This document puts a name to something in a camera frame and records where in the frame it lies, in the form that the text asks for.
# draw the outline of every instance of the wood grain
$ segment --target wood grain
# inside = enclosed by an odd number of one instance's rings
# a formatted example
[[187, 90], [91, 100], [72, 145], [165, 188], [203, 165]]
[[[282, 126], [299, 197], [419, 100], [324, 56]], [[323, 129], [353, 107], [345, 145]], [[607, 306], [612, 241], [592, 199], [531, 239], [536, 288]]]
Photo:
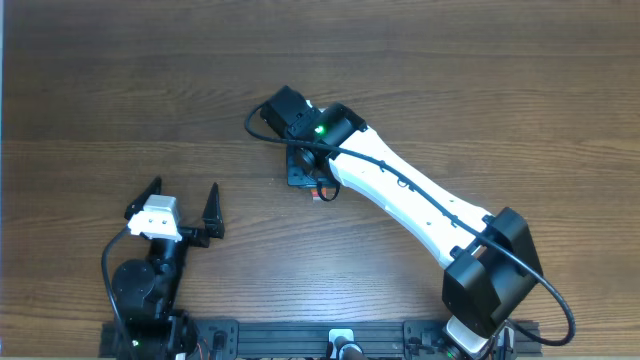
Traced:
[[[224, 240], [178, 305], [241, 321], [445, 319], [442, 270], [353, 191], [288, 188], [246, 112], [284, 84], [341, 101], [453, 193], [529, 220], [578, 335], [547, 355], [640, 354], [635, 1], [21, 0], [6, 8], [3, 355], [97, 354], [99, 257], [156, 174]], [[143, 256], [127, 239], [111, 268]], [[515, 316], [560, 337], [536, 289]]]

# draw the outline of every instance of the tabletop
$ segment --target tabletop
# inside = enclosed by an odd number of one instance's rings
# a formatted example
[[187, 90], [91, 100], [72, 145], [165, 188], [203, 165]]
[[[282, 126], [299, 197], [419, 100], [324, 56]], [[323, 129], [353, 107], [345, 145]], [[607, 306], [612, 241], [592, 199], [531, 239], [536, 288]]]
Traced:
[[[637, 2], [20, 0], [5, 18], [3, 355], [97, 355], [100, 255], [156, 175], [190, 224], [220, 184], [226, 236], [190, 252], [177, 301], [196, 317], [447, 319], [418, 240], [354, 191], [288, 187], [284, 148], [245, 133], [285, 84], [526, 217], [578, 324], [546, 354], [640, 353]], [[126, 238], [111, 269], [147, 248]], [[566, 332], [540, 286], [514, 317]]]

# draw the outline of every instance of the wooden table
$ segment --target wooden table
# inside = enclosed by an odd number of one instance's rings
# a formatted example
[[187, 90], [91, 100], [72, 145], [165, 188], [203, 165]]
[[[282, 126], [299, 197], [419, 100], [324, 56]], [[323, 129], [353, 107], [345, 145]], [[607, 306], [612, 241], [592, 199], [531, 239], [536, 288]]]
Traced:
[[[100, 254], [164, 178], [186, 222], [220, 183], [227, 234], [178, 306], [241, 321], [446, 319], [442, 270], [382, 210], [289, 188], [247, 111], [289, 84], [341, 101], [444, 188], [532, 228], [578, 335], [640, 353], [640, 5], [631, 1], [20, 0], [6, 9], [4, 355], [95, 356]], [[260, 128], [269, 133], [266, 127]], [[148, 244], [117, 245], [111, 269]], [[563, 336], [541, 288], [516, 318]]]

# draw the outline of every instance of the wooden surface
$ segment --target wooden surface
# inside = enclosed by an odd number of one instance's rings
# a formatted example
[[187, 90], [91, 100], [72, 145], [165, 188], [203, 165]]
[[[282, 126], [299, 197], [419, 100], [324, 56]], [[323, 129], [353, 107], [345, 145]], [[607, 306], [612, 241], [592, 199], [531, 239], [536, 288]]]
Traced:
[[[284, 84], [352, 107], [456, 195], [527, 217], [578, 320], [546, 354], [640, 354], [637, 2], [6, 5], [4, 355], [97, 354], [100, 254], [156, 174], [192, 224], [220, 183], [226, 237], [190, 253], [179, 294], [197, 317], [448, 318], [442, 270], [409, 232], [353, 191], [288, 188], [284, 149], [244, 132]], [[111, 269], [147, 247], [122, 241]], [[515, 317], [565, 332], [542, 289]]]

